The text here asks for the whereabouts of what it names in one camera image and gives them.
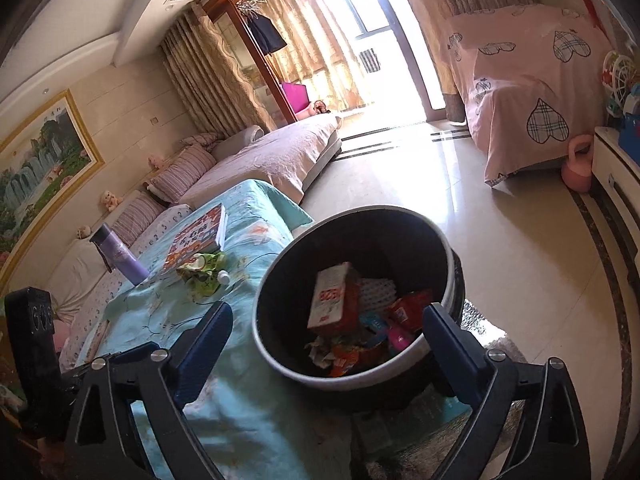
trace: trash can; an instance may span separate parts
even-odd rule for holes
[[[430,382],[424,375],[433,368],[422,334],[385,363],[344,377],[326,377],[326,370],[309,359],[305,346],[316,336],[306,323],[316,275],[343,262],[351,262],[361,276],[392,279],[399,298],[430,288],[434,301],[460,323],[465,301],[462,266],[440,229],[402,207],[364,206],[313,225],[271,264],[254,304],[258,350],[281,374],[309,388],[352,392],[356,399],[398,389],[410,397],[418,394]]]

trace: red book cover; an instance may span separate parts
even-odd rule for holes
[[[174,238],[160,274],[177,269],[195,253],[215,253],[224,248],[226,211],[218,204],[189,224]]]

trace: pink blanket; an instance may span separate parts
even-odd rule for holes
[[[450,62],[484,179],[567,154],[568,139],[604,124],[604,34],[577,12],[512,6],[449,20]]]
[[[195,210],[243,180],[254,178],[268,182],[299,204],[304,195],[302,181],[340,126],[342,118],[320,114],[275,130],[217,163],[179,203]]]

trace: white cap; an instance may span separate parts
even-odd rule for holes
[[[216,278],[218,279],[218,283],[220,285],[228,285],[229,283],[231,283],[231,276],[229,276],[229,273],[226,272],[226,270],[220,270]]]

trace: landscape painting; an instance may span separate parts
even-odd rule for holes
[[[65,200],[104,163],[68,90],[0,144],[0,276]]]

